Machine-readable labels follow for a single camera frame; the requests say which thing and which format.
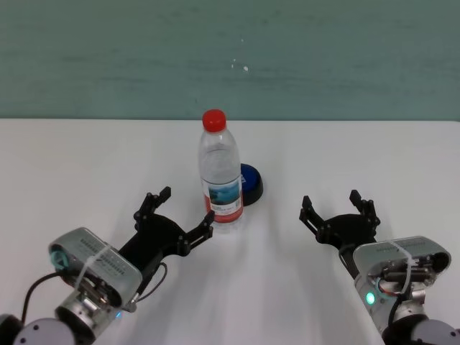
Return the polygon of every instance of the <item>cable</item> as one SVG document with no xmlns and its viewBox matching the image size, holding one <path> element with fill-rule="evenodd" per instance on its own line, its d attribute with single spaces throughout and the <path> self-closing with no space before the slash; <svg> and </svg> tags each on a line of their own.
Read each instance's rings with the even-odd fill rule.
<svg viewBox="0 0 460 345">
<path fill-rule="evenodd" d="M 147 297 L 149 297 L 151 294 L 153 294 L 156 291 L 156 289 L 158 289 L 158 287 L 161 285 L 161 283 L 165 280 L 166 275 L 167 275 L 167 265 L 164 262 L 161 262 L 160 266 L 163 266 L 163 268 L 165 269 L 165 272 L 163 273 L 163 276 L 161 277 L 160 281 L 147 294 L 138 298 L 136 302 L 140 302 L 141 300 L 144 300 Z"/>
<path fill-rule="evenodd" d="M 346 264 L 345 259 L 344 259 L 344 257 L 342 255 L 344 255 L 344 252 L 346 252 L 347 250 L 353 249 L 355 247 L 356 247 L 356 245 L 354 243 L 352 243 L 352 244 L 347 244 L 346 246 L 343 246 L 339 250 L 340 261 L 341 261 L 342 265 L 345 266 L 346 269 L 348 269 L 348 265 Z"/>
<path fill-rule="evenodd" d="M 51 273 L 49 275 L 45 275 L 44 277 L 41 277 L 39 280 L 37 280 L 36 282 L 34 282 L 31 287 L 29 288 L 29 290 L 27 291 L 27 294 L 26 294 L 26 298 L 24 300 L 24 306 L 22 307 L 22 316 L 21 316 L 21 322 L 22 323 L 25 323 L 26 321 L 26 316 L 27 316 L 27 309 L 29 307 L 29 301 L 30 301 L 30 297 L 32 296 L 32 293 L 34 292 L 35 288 L 40 285 L 42 282 L 45 282 L 51 278 L 54 278 L 54 277 L 67 277 L 67 276 L 77 276 L 78 275 L 78 271 L 67 271 L 67 270 L 62 270 L 62 271 L 59 271 L 59 272 L 54 272 L 54 273 Z"/>
</svg>

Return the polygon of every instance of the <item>bottle label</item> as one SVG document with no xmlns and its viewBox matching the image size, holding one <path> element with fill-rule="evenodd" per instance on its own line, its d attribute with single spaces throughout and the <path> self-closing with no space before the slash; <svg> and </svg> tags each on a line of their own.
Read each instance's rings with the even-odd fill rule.
<svg viewBox="0 0 460 345">
<path fill-rule="evenodd" d="M 217 222 L 229 222 L 237 219 L 243 211 L 242 178 L 216 185 L 201 180 L 208 211 L 215 213 Z"/>
</svg>

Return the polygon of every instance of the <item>black cable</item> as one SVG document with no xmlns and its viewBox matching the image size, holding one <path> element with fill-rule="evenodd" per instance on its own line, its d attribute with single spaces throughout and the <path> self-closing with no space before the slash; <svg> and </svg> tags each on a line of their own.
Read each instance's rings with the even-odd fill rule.
<svg viewBox="0 0 460 345">
<path fill-rule="evenodd" d="M 78 275 L 78 271 L 67 271 L 67 270 L 61 270 L 58 272 L 51 273 L 49 275 L 45 275 L 44 277 L 41 277 L 39 280 L 34 282 L 32 286 L 29 288 L 26 294 L 26 298 L 24 300 L 24 306 L 22 307 L 22 316 L 21 316 L 21 322 L 25 323 L 26 321 L 26 316 L 27 316 L 27 309 L 29 307 L 29 301 L 30 297 L 32 296 L 32 293 L 34 292 L 35 288 L 40 285 L 41 283 L 55 277 L 68 277 L 68 276 L 76 276 Z"/>
<path fill-rule="evenodd" d="M 161 283 L 165 280 L 166 275 L 167 275 L 167 265 L 164 262 L 161 262 L 160 266 L 163 266 L 163 268 L 165 269 L 165 272 L 163 273 L 163 276 L 161 277 L 160 281 L 147 294 L 138 298 L 137 302 L 140 302 L 141 300 L 144 300 L 147 297 L 149 297 L 151 294 L 153 294 L 156 291 L 156 289 L 158 289 L 158 287 L 161 285 Z"/>
<path fill-rule="evenodd" d="M 345 268 L 347 268 L 347 269 L 348 269 L 348 265 L 346 264 L 343 255 L 347 250 L 354 249 L 354 248 L 356 248 L 356 245 L 354 243 L 352 243 L 352 244 L 347 244 L 346 246 L 343 246 L 339 250 L 340 261 L 342 262 L 342 265 L 345 266 Z"/>
<path fill-rule="evenodd" d="M 401 291 L 401 293 L 396 297 L 395 304 L 393 304 L 393 307 L 391 308 L 390 314 L 388 316 L 388 326 L 390 326 L 393 323 L 393 320 L 395 319 L 397 307 L 399 307 L 403 301 L 409 299 L 410 285 L 411 283 L 409 280 L 409 284 L 406 287 L 405 291 Z"/>
</svg>

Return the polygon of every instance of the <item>white zip tie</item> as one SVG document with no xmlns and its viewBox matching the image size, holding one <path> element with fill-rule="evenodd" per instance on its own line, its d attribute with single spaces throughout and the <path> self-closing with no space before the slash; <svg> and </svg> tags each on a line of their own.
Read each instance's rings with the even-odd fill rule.
<svg viewBox="0 0 460 345">
<path fill-rule="evenodd" d="M 402 287 L 402 290 L 401 290 L 401 293 L 405 293 L 405 291 L 408 288 L 409 283 L 410 283 L 410 271 L 412 270 L 412 266 L 415 264 L 415 260 L 412 258 L 412 255 L 410 255 L 410 253 L 407 250 L 405 250 L 404 248 L 402 248 L 399 244 L 397 244 L 397 243 L 395 243 L 394 241 L 391 241 L 391 240 L 388 241 L 388 243 L 390 243 L 394 247 L 398 248 L 400 250 L 400 252 L 402 252 L 408 258 L 408 272 L 406 273 L 404 286 Z"/>
<path fill-rule="evenodd" d="M 91 255 L 90 257 L 88 257 L 88 259 L 86 259 L 86 262 L 83 265 L 80 271 L 80 274 L 78 275 L 77 280 L 75 281 L 75 291 L 77 291 L 78 288 L 80 287 L 81 280 L 83 279 L 83 276 L 85 275 L 86 270 L 109 249 L 110 249 L 110 244 L 107 243 L 103 249 L 101 249 L 95 255 Z"/>
</svg>

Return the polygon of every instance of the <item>plastic water bottle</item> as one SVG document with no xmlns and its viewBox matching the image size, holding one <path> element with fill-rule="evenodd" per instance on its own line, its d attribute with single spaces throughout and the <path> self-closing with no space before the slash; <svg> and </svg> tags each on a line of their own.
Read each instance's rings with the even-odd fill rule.
<svg viewBox="0 0 460 345">
<path fill-rule="evenodd" d="M 232 223 L 243 213 L 238 147 L 226 128 L 223 111 L 207 111 L 203 115 L 203 126 L 198 163 L 206 209 L 215 212 L 215 222 Z"/>
</svg>

